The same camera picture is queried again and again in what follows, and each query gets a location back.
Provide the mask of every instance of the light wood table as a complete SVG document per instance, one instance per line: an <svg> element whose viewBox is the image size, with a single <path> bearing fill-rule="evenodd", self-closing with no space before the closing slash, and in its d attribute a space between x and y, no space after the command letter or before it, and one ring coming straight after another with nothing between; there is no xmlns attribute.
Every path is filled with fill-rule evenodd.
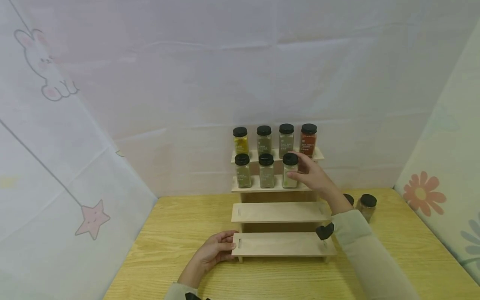
<svg viewBox="0 0 480 300"><path fill-rule="evenodd" d="M395 191L345 192L356 200L364 193L377 197L373 231L422 299L480 299L478 285ZM163 299L210 235L236 229L230 218L238 202L235 194L160 198L104 299ZM336 240L335 245L338 256L329 264L318 257L252 257L243 264L219 264L202 281L200 296L213 300L365 299Z"/></svg>

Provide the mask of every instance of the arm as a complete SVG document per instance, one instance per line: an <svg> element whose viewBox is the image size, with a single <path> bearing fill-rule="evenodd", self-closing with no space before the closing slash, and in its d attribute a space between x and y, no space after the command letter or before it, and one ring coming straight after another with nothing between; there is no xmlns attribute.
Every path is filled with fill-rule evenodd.
<svg viewBox="0 0 480 300"><path fill-rule="evenodd" d="M186 293L198 295L203 276L217 263L234 259L231 251L236 247L233 243L233 234L236 232L223 231L209 237L190 259L177 282L170 286L165 300L185 300Z"/></svg>
<svg viewBox="0 0 480 300"><path fill-rule="evenodd" d="M295 153L309 170L308 174L289 173L314 191L318 191L332 210L336 238L352 264L357 278L371 300L420 299L385 247L372 233L365 218L353 209L342 192L322 168L302 153Z"/></svg>

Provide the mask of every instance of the sleeve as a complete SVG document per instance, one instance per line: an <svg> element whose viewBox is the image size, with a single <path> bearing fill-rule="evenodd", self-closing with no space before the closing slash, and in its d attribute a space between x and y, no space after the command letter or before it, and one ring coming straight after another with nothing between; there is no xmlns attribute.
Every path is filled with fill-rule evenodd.
<svg viewBox="0 0 480 300"><path fill-rule="evenodd" d="M420 299L358 210L334 215L332 219L338 243L352 264L367 299Z"/></svg>
<svg viewBox="0 0 480 300"><path fill-rule="evenodd" d="M185 300L186 293L193 293L198 296L198 290L196 288L191 288L186 285L174 282L168 288L164 300Z"/></svg>

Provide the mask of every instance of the cartoon rabbit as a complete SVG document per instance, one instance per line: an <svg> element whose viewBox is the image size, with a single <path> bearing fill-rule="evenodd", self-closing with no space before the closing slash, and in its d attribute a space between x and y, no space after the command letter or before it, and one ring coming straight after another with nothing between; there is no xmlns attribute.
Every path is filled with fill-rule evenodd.
<svg viewBox="0 0 480 300"><path fill-rule="evenodd" d="M23 30L15 30L15 38L24 47L25 59L32 70L45 79L42 94L51 101L76 94L78 89L70 79L65 79L47 52L47 41L43 33L33 29L31 35Z"/></svg>

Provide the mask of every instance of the black lid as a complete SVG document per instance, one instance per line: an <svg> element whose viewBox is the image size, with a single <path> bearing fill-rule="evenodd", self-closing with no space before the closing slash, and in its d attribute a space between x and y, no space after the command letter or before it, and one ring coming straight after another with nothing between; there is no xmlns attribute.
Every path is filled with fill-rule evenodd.
<svg viewBox="0 0 480 300"><path fill-rule="evenodd" d="M334 229L335 229L335 226L333 225L333 223L329 223L327 226L317 227L315 229L315 233L318 235L318 237L321 240L326 240L332 235Z"/></svg>
<svg viewBox="0 0 480 300"><path fill-rule="evenodd" d="M350 205L353 206L353 203L355 202L355 199L353 199L353 197L349 194L343 194L345 196L345 198L348 200L348 202L350 202Z"/></svg>
<svg viewBox="0 0 480 300"><path fill-rule="evenodd" d="M257 134L258 135L269 135L272 133L272 128L267 125L262 125L257 127Z"/></svg>
<svg viewBox="0 0 480 300"><path fill-rule="evenodd" d="M301 126L301 132L304 134L316 134L317 133L317 126L313 124L303 124Z"/></svg>
<svg viewBox="0 0 480 300"><path fill-rule="evenodd" d="M240 153L235 156L235 165L237 166L245 166L250 162L250 157L248 154Z"/></svg>
<svg viewBox="0 0 480 300"><path fill-rule="evenodd" d="M375 207L377 205L377 199L370 194L363 194L360 197L360 202L366 207Z"/></svg>
<svg viewBox="0 0 480 300"><path fill-rule="evenodd" d="M258 163L262 166L270 166L273 164L273 155L269 153L260 154Z"/></svg>
<svg viewBox="0 0 480 300"><path fill-rule="evenodd" d="M287 166L294 166L299 163L299 157L294 153L285 153L283 163Z"/></svg>
<svg viewBox="0 0 480 300"><path fill-rule="evenodd" d="M285 123L280 125L280 128L278 131L280 131L280 133L282 134L291 134L293 133L293 130L294 130L294 127L292 124Z"/></svg>
<svg viewBox="0 0 480 300"><path fill-rule="evenodd" d="M233 129L233 136L243 137L247 135L247 129L245 127L237 127Z"/></svg>

